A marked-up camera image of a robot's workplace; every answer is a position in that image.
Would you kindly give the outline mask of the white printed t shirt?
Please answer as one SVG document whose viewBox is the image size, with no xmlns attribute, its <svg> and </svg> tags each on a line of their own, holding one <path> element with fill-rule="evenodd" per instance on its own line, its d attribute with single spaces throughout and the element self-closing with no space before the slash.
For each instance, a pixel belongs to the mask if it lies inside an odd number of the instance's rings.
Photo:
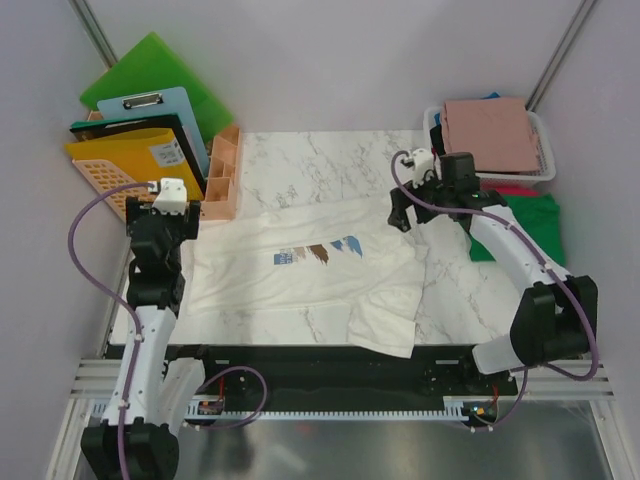
<svg viewBox="0 0 640 480">
<path fill-rule="evenodd" d="M 186 251 L 182 304 L 213 312 L 348 308 L 348 343 L 408 358 L 427 249 L 390 226 L 387 196 L 265 212 L 201 226 Z"/>
</svg>

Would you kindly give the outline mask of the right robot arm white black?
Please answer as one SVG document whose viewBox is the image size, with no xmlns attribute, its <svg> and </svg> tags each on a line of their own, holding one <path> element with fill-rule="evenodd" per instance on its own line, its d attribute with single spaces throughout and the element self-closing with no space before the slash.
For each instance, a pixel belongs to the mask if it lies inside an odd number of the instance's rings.
<svg viewBox="0 0 640 480">
<path fill-rule="evenodd" d="M 555 262 L 524 230 L 506 200 L 484 190 L 471 154 L 436 157 L 419 148 L 400 150 L 391 166 L 412 178 L 390 192 L 388 222 L 411 228 L 407 210 L 426 224 L 448 216 L 484 246 L 521 295 L 507 334 L 477 344 L 472 360 L 458 368 L 467 392 L 483 392 L 494 374 L 543 366 L 576 381 L 592 379 L 600 364 L 596 340 L 598 288 L 589 276 L 574 276 Z"/>
</svg>

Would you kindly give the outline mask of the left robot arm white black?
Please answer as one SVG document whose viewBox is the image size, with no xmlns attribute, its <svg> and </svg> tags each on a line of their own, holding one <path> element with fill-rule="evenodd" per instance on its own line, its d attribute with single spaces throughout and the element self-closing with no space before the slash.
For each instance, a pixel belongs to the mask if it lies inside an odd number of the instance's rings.
<svg viewBox="0 0 640 480">
<path fill-rule="evenodd" d="M 200 209 L 198 201 L 126 200 L 130 326 L 110 401 L 81 438 L 99 479 L 174 478 L 189 403 L 218 385 L 220 371 L 207 360 L 165 359 L 185 287 L 181 246 L 196 239 Z"/>
</svg>

